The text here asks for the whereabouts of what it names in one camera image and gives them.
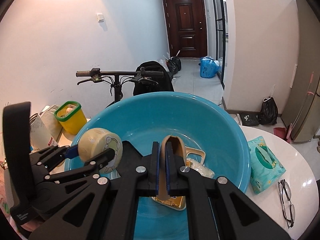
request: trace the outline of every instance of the blue basin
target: blue basin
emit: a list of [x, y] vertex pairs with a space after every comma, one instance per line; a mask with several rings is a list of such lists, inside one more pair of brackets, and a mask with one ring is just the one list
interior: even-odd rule
[[[130, 141], [142, 155], [151, 153], [153, 141], [169, 134], [179, 136], [188, 147], [206, 152], [204, 165], [246, 191], [250, 177], [249, 147], [240, 127], [216, 104], [194, 95], [157, 92], [118, 102], [93, 117], [75, 137], [101, 127]], [[65, 170], [82, 167], [79, 157], [66, 160]], [[134, 239], [187, 240], [187, 212], [139, 200]]]

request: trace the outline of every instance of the silver bolt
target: silver bolt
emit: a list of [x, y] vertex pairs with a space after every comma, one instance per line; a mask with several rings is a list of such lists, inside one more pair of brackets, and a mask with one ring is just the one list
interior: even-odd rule
[[108, 179], [106, 177], [101, 177], [97, 180], [98, 184], [105, 185], [108, 182]]
[[219, 182], [220, 184], [227, 184], [228, 179], [227, 179], [226, 177], [219, 177], [219, 178], [218, 178], [218, 182]]
[[145, 172], [147, 169], [144, 167], [144, 166], [138, 166], [137, 168], [136, 168], [136, 172], [138, 172], [138, 173], [143, 173], [143, 172]]
[[180, 167], [180, 171], [181, 172], [189, 172], [190, 171], [190, 168], [188, 166], [181, 166]]

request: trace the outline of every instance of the yellow trash bin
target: yellow trash bin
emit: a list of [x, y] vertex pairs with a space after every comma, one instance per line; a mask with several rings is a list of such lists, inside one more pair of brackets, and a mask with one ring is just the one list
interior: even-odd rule
[[87, 123], [87, 119], [81, 110], [81, 104], [76, 101], [65, 102], [54, 112], [54, 117], [68, 133], [74, 135]]

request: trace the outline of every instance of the eyeglass frame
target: eyeglass frame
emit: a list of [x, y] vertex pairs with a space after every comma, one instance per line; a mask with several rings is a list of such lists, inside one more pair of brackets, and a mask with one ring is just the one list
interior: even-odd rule
[[[287, 190], [285, 188], [285, 183], [286, 183], [285, 179], [282, 179], [280, 182], [278, 182], [279, 196], [280, 196], [280, 202], [281, 202], [281, 205], [282, 205], [282, 213], [283, 213], [283, 216], [284, 216], [285, 220], [287, 221], [287, 226], [288, 226], [288, 228], [292, 228], [293, 225], [294, 225], [294, 220], [295, 220], [295, 217], [292, 216], [292, 207], [294, 208], [294, 210], [295, 210], [295, 207], [291, 202], [291, 197], [289, 198], [288, 192], [287, 192]], [[285, 196], [287, 197], [287, 200], [290, 201], [290, 205], [289, 205], [290, 219], [287, 218], [287, 214], [285, 212], [285, 206], [284, 206], [284, 200], [283, 200], [283, 191], [285, 192]]]

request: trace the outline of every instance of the brown wooden door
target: brown wooden door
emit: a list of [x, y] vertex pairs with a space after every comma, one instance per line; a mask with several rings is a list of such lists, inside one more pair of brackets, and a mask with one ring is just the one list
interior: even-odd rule
[[207, 56], [203, 0], [163, 0], [171, 57]]

